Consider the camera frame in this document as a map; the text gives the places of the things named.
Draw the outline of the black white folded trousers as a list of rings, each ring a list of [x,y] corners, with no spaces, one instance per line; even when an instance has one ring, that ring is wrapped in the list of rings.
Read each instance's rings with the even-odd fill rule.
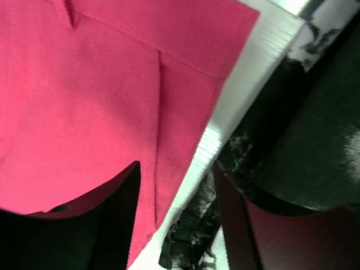
[[[359,205],[359,2],[322,1],[217,161],[288,203]],[[230,269],[213,166],[165,235],[164,269]]]

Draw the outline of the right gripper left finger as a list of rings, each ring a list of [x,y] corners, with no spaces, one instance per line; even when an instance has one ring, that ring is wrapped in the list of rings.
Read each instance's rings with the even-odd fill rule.
[[[1,210],[1,269],[126,269],[140,164],[48,212]]]

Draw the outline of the pink trousers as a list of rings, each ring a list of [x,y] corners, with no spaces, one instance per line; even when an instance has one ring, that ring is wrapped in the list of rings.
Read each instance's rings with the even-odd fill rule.
[[[258,17],[239,1],[2,1],[1,210],[49,212],[137,161],[129,268]]]

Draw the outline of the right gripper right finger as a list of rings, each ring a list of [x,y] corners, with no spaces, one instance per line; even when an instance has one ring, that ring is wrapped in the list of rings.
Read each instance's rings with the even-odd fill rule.
[[[359,205],[315,211],[234,181],[219,162],[213,173],[230,269],[359,268]]]

